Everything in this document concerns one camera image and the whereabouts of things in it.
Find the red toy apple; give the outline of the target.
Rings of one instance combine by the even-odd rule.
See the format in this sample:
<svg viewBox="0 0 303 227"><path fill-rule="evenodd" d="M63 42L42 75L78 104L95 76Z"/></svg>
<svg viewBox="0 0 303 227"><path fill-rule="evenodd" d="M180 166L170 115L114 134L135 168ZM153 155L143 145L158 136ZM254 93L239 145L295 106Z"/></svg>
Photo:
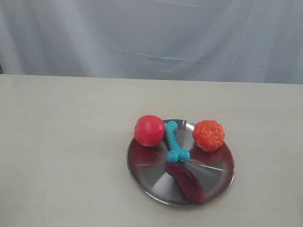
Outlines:
<svg viewBox="0 0 303 227"><path fill-rule="evenodd" d="M134 139L145 147L154 147L161 143L165 133L164 121L155 115L140 117L134 128Z"/></svg>

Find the dark red sweet potato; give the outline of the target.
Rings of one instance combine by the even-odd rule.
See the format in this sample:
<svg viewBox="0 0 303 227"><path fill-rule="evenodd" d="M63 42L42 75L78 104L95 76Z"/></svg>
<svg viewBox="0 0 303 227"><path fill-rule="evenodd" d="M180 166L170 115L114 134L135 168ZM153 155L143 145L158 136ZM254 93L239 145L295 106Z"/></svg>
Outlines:
<svg viewBox="0 0 303 227"><path fill-rule="evenodd" d="M205 191L197 177L182 165L167 162L166 172L177 182L185 198L194 204L202 204L205 200Z"/></svg>

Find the teal toy bone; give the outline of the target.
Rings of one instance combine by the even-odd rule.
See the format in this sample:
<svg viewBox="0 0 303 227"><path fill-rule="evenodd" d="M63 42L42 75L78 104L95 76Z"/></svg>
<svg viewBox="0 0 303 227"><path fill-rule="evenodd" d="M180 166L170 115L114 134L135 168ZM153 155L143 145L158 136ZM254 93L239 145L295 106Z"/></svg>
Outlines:
<svg viewBox="0 0 303 227"><path fill-rule="evenodd" d="M188 161L190 159L190 152L186 148L182 148L176 137L176 130L178 124L175 121L165 123L165 135L169 144L169 151L167 153L167 161L169 163L177 163L178 161Z"/></svg>

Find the white backdrop cloth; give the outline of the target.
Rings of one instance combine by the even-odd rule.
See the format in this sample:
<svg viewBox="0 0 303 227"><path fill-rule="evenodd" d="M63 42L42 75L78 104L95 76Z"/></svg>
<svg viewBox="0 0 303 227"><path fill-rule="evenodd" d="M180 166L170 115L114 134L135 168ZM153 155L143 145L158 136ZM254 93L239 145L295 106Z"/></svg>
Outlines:
<svg viewBox="0 0 303 227"><path fill-rule="evenodd" d="M3 0L5 74L301 84L300 0Z"/></svg>

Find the round stainless steel plate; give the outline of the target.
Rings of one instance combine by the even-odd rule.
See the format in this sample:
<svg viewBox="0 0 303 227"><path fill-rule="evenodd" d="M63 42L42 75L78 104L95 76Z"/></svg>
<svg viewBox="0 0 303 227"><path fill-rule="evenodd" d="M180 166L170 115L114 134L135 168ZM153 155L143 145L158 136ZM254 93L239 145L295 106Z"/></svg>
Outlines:
<svg viewBox="0 0 303 227"><path fill-rule="evenodd" d="M232 184L234 160L228 146L223 144L216 151L204 152L194 144L192 133L195 123L176 119L176 139L179 145L190 151L190 159L179 164L191 171L200 181L205 192L204 203L220 196ZM165 170L169 143L166 138L155 147L145 147L131 140L127 151L127 165L130 175L151 198L173 206L191 207L174 177Z"/></svg>

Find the orange bumpy toy fruit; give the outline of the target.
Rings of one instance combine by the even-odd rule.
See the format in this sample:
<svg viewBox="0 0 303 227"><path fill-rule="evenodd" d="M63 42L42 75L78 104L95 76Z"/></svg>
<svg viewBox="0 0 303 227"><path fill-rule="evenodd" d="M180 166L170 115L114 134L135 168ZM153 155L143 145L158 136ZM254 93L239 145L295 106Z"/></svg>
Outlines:
<svg viewBox="0 0 303 227"><path fill-rule="evenodd" d="M195 124L192 136L198 147L205 152L212 152L224 144L225 133L217 121L204 120Z"/></svg>

